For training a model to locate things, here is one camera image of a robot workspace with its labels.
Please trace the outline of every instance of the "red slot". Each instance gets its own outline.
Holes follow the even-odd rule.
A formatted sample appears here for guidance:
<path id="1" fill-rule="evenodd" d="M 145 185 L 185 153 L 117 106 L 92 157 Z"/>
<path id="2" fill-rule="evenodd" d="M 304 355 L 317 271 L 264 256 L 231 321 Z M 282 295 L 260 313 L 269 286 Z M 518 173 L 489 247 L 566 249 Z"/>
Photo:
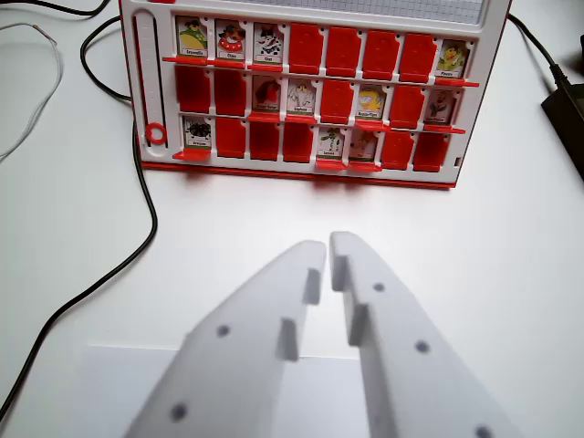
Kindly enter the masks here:
<path id="1" fill-rule="evenodd" d="M 234 70 L 214 71 L 215 106 L 217 114 L 243 116 L 245 114 L 245 89 L 242 74 Z"/>
<path id="2" fill-rule="evenodd" d="M 284 127 L 284 161 L 310 162 L 312 130 L 304 123 L 287 123 Z"/>
<path id="3" fill-rule="evenodd" d="M 318 26 L 292 24 L 290 26 L 290 72 L 317 75 L 322 58 L 324 37 Z"/>
<path id="4" fill-rule="evenodd" d="M 244 158 L 245 125 L 239 119 L 215 119 L 217 155 L 227 158 Z"/>
<path id="5" fill-rule="evenodd" d="M 393 32 L 370 30 L 363 58 L 363 77 L 391 80 L 399 50 L 400 42 Z"/>
<path id="6" fill-rule="evenodd" d="M 409 132 L 390 130 L 385 134 L 381 166 L 384 169 L 405 171 L 412 156 L 413 138 Z"/>
<path id="7" fill-rule="evenodd" d="M 442 134 L 421 132 L 413 155 L 413 169 L 417 172 L 439 172 L 448 151 L 448 140 Z"/>
<path id="8" fill-rule="evenodd" d="M 422 89 L 411 85 L 398 85 L 393 93 L 390 126 L 415 130 L 422 114 L 425 97 Z"/>
<path id="9" fill-rule="evenodd" d="M 328 30 L 327 75 L 354 78 L 360 49 L 357 29 L 331 27 Z"/>
<path id="10" fill-rule="evenodd" d="M 277 160 L 280 129 L 275 123 L 252 121 L 249 124 L 249 151 L 252 160 Z"/>
<path id="11" fill-rule="evenodd" d="M 349 123 L 353 103 L 353 89 L 346 80 L 325 80 L 322 87 L 320 121 L 323 123 Z"/>
<path id="12" fill-rule="evenodd" d="M 174 66 L 176 97 L 181 111 L 209 112 L 211 105 L 210 80 L 203 68 Z"/>
<path id="13" fill-rule="evenodd" d="M 401 54 L 400 80 L 424 84 L 428 82 L 436 48 L 431 35 L 406 35 Z"/>

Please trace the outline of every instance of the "gripper jaw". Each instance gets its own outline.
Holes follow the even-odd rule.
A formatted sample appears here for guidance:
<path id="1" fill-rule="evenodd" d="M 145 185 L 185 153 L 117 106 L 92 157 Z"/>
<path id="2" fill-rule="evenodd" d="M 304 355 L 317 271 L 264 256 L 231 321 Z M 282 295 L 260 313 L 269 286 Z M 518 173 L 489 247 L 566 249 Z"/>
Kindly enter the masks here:
<path id="1" fill-rule="evenodd" d="M 518 438 L 414 295 L 362 239 L 330 237 L 332 287 L 359 347 L 371 438 Z"/>
<path id="2" fill-rule="evenodd" d="M 132 423 L 129 438 L 266 438 L 286 360 L 298 359 L 307 304 L 327 256 L 299 243 L 208 315 Z"/>

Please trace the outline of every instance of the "red plastic hinge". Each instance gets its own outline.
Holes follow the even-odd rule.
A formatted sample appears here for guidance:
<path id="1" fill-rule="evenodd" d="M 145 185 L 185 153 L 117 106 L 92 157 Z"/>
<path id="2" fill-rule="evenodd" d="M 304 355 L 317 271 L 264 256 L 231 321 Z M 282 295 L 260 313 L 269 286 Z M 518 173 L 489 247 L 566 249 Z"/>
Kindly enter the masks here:
<path id="1" fill-rule="evenodd" d="M 439 172 L 448 151 L 448 140 L 442 134 L 421 132 L 413 155 L 417 172 Z"/>
<path id="2" fill-rule="evenodd" d="M 317 158 L 317 168 L 322 171 L 344 171 L 347 169 L 347 165 L 342 160 Z"/>
<path id="3" fill-rule="evenodd" d="M 412 157 L 413 137 L 409 132 L 389 130 L 385 134 L 381 166 L 384 169 L 405 171 Z"/>
<path id="4" fill-rule="evenodd" d="M 267 123 L 278 123 L 280 121 L 279 112 L 261 112 L 252 111 L 252 113 L 247 116 L 249 121 L 263 121 Z"/>
<path id="5" fill-rule="evenodd" d="M 400 43 L 393 32 L 370 30 L 363 58 L 363 77 L 391 80 L 399 50 Z"/>
<path id="6" fill-rule="evenodd" d="M 175 62 L 177 64 L 189 64 L 191 66 L 206 66 L 206 57 L 163 57 L 163 61 Z"/>
<path id="7" fill-rule="evenodd" d="M 243 116 L 245 114 L 245 80 L 239 71 L 214 71 L 215 106 L 217 114 Z"/>
<path id="8" fill-rule="evenodd" d="M 415 130 L 422 114 L 425 97 L 422 89 L 411 85 L 398 85 L 393 93 L 390 126 Z"/>
<path id="9" fill-rule="evenodd" d="M 252 121 L 249 124 L 249 151 L 252 160 L 277 160 L 280 129 L 275 123 Z"/>
<path id="10" fill-rule="evenodd" d="M 346 80 L 325 80 L 320 103 L 320 121 L 323 123 L 349 123 L 353 103 L 353 89 Z"/>
<path id="11" fill-rule="evenodd" d="M 286 123 L 284 126 L 284 161 L 310 162 L 312 129 L 304 123 Z"/>
<path id="12" fill-rule="evenodd" d="M 300 116 L 298 114 L 287 114 L 286 121 L 290 121 L 293 123 L 307 123 L 313 124 L 317 122 L 317 119 L 312 116 Z"/>
<path id="13" fill-rule="evenodd" d="M 332 26 L 328 30 L 327 75 L 354 78 L 360 49 L 357 29 Z"/>
<path id="14" fill-rule="evenodd" d="M 360 130 L 385 130 L 386 126 L 383 124 L 381 120 L 362 120 L 356 119 L 355 125 Z"/>
<path id="15" fill-rule="evenodd" d="M 207 59 L 207 63 L 216 67 L 245 68 L 244 61 L 231 61 L 229 59 Z"/>
<path id="16" fill-rule="evenodd" d="M 181 111 L 209 112 L 211 81 L 203 68 L 174 66 L 176 97 Z"/>
<path id="17" fill-rule="evenodd" d="M 215 119 L 217 155 L 227 158 L 244 158 L 245 125 L 239 119 Z"/>
<path id="18" fill-rule="evenodd" d="M 408 34 L 401 54 L 400 80 L 428 82 L 437 46 L 431 35 Z"/>
<path id="19" fill-rule="evenodd" d="M 152 135 L 154 130 L 159 130 L 162 133 L 162 136 L 159 139 Z M 166 128 L 160 123 L 149 123 L 148 126 L 146 126 L 146 139 L 153 144 L 164 144 L 167 139 Z"/>
<path id="20" fill-rule="evenodd" d="M 186 162 L 204 162 L 211 157 L 211 150 L 184 148 L 183 151 L 175 153 L 172 157 L 176 160 L 185 160 Z"/>
<path id="21" fill-rule="evenodd" d="M 375 162 L 349 162 L 349 169 L 357 172 L 381 172 L 383 170 Z"/>
<path id="22" fill-rule="evenodd" d="M 283 71 L 284 68 L 282 66 L 270 66 L 267 64 L 250 64 L 247 66 L 250 70 L 257 70 L 257 71 L 276 71 L 280 72 Z"/>
<path id="23" fill-rule="evenodd" d="M 290 73 L 317 75 L 323 41 L 318 26 L 293 23 L 290 26 Z"/>
<path id="24" fill-rule="evenodd" d="M 478 87 L 478 82 L 469 82 L 466 79 L 436 78 L 436 85 L 446 85 L 448 87 Z"/>
<path id="25" fill-rule="evenodd" d="M 458 128 L 454 128 L 450 125 L 432 125 L 426 123 L 423 125 L 423 130 L 427 130 L 429 132 L 441 132 L 444 134 L 466 134 L 465 130 L 459 130 Z"/>

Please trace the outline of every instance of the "cartoon character picture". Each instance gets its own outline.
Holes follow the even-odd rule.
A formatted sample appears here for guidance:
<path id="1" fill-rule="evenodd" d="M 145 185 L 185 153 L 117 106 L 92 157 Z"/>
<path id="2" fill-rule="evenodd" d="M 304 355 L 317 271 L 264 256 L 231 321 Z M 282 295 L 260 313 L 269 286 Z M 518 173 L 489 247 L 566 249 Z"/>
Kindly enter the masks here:
<path id="1" fill-rule="evenodd" d="M 384 103 L 385 93 L 380 86 L 364 87 L 359 91 L 355 117 L 361 119 L 381 119 Z"/>
<path id="2" fill-rule="evenodd" d="M 287 112 L 311 116 L 317 92 L 308 79 L 290 79 L 288 81 Z"/>
<path id="3" fill-rule="evenodd" d="M 430 96 L 424 122 L 449 123 L 454 108 L 453 92 L 447 89 L 437 89 Z"/>
<path id="4" fill-rule="evenodd" d="M 203 117 L 184 119 L 184 147 L 211 149 L 211 125 Z"/>
<path id="5" fill-rule="evenodd" d="M 350 143 L 349 160 L 355 162 L 372 162 L 375 158 L 377 137 L 373 132 L 366 130 L 353 131 L 353 139 Z"/>
<path id="6" fill-rule="evenodd" d="M 284 35 L 277 25 L 255 23 L 254 61 L 261 64 L 282 64 Z"/>
<path id="7" fill-rule="evenodd" d="M 436 67 L 436 76 L 460 78 L 468 58 L 468 49 L 464 41 L 445 39 L 440 51 L 440 59 Z"/>
<path id="8" fill-rule="evenodd" d="M 197 16 L 177 16 L 179 53 L 189 57 L 207 57 L 207 30 Z"/>
<path id="9" fill-rule="evenodd" d="M 253 110 L 280 111 L 280 84 L 269 76 L 254 76 Z"/>
<path id="10" fill-rule="evenodd" d="M 318 158 L 340 160 L 343 155 L 345 137 L 340 128 L 321 128 L 318 135 Z"/>
<path id="11" fill-rule="evenodd" d="M 216 20 L 217 57 L 245 59 L 245 30 L 234 20 Z"/>

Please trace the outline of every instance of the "screw hole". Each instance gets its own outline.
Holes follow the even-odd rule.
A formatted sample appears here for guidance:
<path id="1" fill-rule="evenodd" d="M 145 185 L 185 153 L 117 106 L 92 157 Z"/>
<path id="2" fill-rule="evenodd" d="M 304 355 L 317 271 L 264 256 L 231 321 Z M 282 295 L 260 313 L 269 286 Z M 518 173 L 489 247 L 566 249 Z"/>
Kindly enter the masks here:
<path id="1" fill-rule="evenodd" d="M 171 408 L 171 420 L 173 422 L 179 422 L 184 417 L 186 417 L 186 414 L 187 414 L 187 409 L 186 409 L 186 404 L 184 404 L 184 403 L 176 403 Z"/>
<path id="2" fill-rule="evenodd" d="M 493 438 L 491 430 L 486 426 L 477 427 L 476 431 L 474 431 L 474 434 L 477 436 L 477 438 Z"/>
<path id="3" fill-rule="evenodd" d="M 430 351 L 430 345 L 428 345 L 428 342 L 426 342 L 425 340 L 419 340 L 418 342 L 416 342 L 416 349 L 421 353 L 427 353 L 428 351 Z"/>
<path id="4" fill-rule="evenodd" d="M 219 338 L 224 338 L 225 336 L 227 336 L 229 334 L 230 331 L 231 331 L 231 329 L 229 328 L 229 326 L 226 326 L 225 324 L 223 324 L 222 326 L 219 326 L 217 328 L 217 336 Z"/>

